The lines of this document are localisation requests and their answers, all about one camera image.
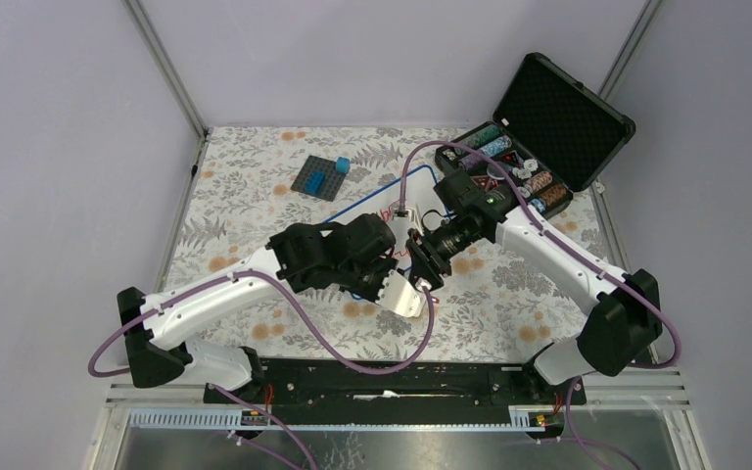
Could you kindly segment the blue framed whiteboard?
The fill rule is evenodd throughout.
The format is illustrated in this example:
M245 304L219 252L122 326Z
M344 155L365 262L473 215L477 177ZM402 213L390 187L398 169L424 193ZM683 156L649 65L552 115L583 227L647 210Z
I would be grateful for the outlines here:
M434 169L428 164L422 164L413 168L407 176L406 207L418 209L420 220L429 229L434 229L443 221L443 215L447 214L446 206L434 191L434 186L439 183L439 178ZM389 220L392 209L398 208L400 197L400 179L397 178L389 184L378 188L363 198L342 207L339 211L331 214L325 222L348 223L361 213L375 213L386 222ZM397 259L398 269L407 276L411 265L407 249L394 248L394 258Z

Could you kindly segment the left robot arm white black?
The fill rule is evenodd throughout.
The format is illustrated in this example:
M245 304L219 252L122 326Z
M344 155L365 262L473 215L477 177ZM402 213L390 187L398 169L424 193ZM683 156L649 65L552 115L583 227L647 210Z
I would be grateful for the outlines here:
M295 223L236 264L200 281L145 296L135 288L118 294L129 372L135 387L179 378L227 389L251 402L263 393L256 352L209 343L200 332L240 308L307 289L337 286L400 316L416 316L421 298L399 273L391 253L394 232L375 213L349 223Z

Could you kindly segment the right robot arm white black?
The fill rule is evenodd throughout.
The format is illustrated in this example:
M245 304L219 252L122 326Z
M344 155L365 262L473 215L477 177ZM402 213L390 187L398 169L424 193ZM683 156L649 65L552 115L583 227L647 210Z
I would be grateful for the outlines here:
M522 388L531 401L550 401L562 383L577 376L615 377L661 336L658 283L647 271L629 274L589 253L533 205L522 204L520 192L507 183L486 191L458 170L434 191L453 217L433 231L409 231L411 283L424 280L441 288L452 274L452 258L485 239L537 267L587 317L576 336L528 360Z

